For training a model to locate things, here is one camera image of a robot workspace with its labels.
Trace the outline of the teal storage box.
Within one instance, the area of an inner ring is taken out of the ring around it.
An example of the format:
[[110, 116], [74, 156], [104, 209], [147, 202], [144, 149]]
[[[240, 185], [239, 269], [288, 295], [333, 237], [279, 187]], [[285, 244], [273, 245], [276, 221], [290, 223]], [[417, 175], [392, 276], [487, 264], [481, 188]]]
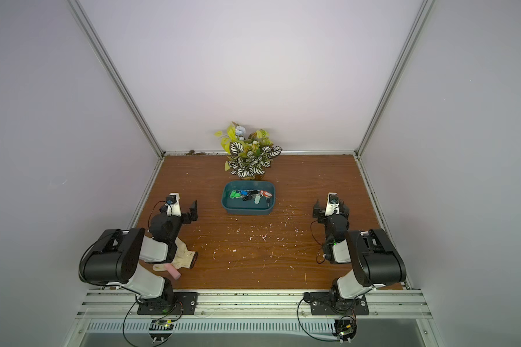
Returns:
[[[261, 190], [272, 193], [271, 205], [267, 207], [266, 198], [262, 195], [259, 204], [255, 204], [254, 200], [243, 201], [240, 199], [231, 199], [230, 193], [234, 190]], [[232, 215], [269, 215], [276, 205], [276, 187], [267, 181], [232, 181], [226, 184], [221, 196], [222, 207]]]

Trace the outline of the red tag key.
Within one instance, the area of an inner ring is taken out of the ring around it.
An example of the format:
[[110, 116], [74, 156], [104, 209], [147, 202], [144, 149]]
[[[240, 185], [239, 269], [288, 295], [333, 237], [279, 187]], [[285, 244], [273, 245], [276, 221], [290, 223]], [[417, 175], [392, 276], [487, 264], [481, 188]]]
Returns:
[[265, 190], [261, 190], [260, 194], [263, 195], [265, 198], [272, 198], [273, 197], [272, 193], [267, 192]]

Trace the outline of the black tag key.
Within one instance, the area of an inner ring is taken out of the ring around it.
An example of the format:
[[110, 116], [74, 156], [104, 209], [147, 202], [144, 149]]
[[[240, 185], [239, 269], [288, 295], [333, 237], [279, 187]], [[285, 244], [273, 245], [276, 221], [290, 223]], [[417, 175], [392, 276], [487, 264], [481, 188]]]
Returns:
[[242, 197], [242, 200], [243, 201], [249, 201], [249, 200], [254, 200], [256, 195], [259, 194], [259, 191], [258, 190], [250, 190], [248, 191], [249, 192], [249, 195], [246, 196], [246, 197]]

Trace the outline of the green tag key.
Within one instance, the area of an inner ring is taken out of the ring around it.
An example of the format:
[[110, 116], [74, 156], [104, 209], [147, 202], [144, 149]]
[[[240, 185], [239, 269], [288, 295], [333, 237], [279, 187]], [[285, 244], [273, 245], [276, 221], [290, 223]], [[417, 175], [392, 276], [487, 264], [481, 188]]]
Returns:
[[230, 193], [231, 199], [240, 199], [241, 197], [242, 197], [242, 194], [241, 194], [240, 190], [234, 190]]

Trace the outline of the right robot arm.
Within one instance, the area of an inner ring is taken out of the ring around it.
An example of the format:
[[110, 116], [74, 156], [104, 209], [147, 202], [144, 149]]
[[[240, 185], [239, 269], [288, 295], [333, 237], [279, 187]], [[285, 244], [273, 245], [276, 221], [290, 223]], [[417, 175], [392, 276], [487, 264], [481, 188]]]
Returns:
[[329, 291], [332, 303], [354, 300], [372, 289], [402, 283], [407, 269], [396, 247], [383, 229], [350, 228], [349, 208], [337, 194], [327, 196], [326, 206], [316, 202], [315, 222], [324, 226], [322, 260], [334, 265], [351, 265], [351, 270], [334, 280]]

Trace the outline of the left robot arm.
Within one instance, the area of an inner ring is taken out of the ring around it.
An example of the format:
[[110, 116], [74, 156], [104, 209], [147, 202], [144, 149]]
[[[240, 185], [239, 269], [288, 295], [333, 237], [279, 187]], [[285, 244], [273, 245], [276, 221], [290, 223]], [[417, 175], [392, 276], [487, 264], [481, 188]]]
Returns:
[[179, 238], [184, 225], [198, 220], [198, 202], [188, 212], [180, 208], [178, 193], [160, 202], [159, 214], [148, 228], [107, 229], [80, 259], [79, 279], [93, 286], [117, 286], [136, 295], [139, 315], [192, 315], [196, 293], [176, 294], [170, 279], [150, 272], [167, 272], [173, 279], [179, 270], [191, 269], [198, 253]]

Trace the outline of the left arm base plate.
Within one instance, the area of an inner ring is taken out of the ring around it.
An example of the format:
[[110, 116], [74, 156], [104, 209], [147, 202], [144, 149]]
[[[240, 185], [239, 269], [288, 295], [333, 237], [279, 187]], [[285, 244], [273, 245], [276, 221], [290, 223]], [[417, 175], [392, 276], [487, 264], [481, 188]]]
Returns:
[[198, 303], [198, 292], [177, 291], [163, 294], [156, 299], [139, 299], [138, 315], [194, 315]]

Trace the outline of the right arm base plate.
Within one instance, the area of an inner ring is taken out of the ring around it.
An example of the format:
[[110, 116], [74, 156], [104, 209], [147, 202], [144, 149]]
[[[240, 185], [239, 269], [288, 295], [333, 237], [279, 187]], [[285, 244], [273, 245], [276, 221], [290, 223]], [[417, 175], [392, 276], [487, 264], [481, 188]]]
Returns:
[[309, 305], [311, 315], [314, 316], [368, 316], [370, 314], [365, 296], [341, 299], [330, 292], [305, 292], [303, 300]]

